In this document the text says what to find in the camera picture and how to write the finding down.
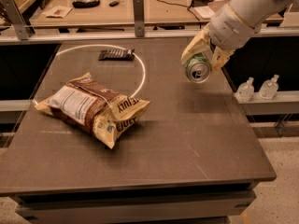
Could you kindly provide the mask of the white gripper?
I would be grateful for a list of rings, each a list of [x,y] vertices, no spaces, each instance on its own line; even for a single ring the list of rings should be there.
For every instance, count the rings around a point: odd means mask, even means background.
[[[261,27],[261,24],[252,26],[245,21],[230,4],[224,5],[182,52],[181,63],[185,64],[193,55],[209,49],[211,40],[210,63],[212,72],[216,72],[230,60],[234,49],[242,48]]]

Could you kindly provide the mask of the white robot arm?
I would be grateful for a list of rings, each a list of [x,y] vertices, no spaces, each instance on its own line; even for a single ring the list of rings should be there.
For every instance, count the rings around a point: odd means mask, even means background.
[[[210,59],[213,70],[223,67],[236,49],[261,31],[262,23],[299,0],[231,0],[220,8],[181,55],[185,64],[193,55],[215,47]]]

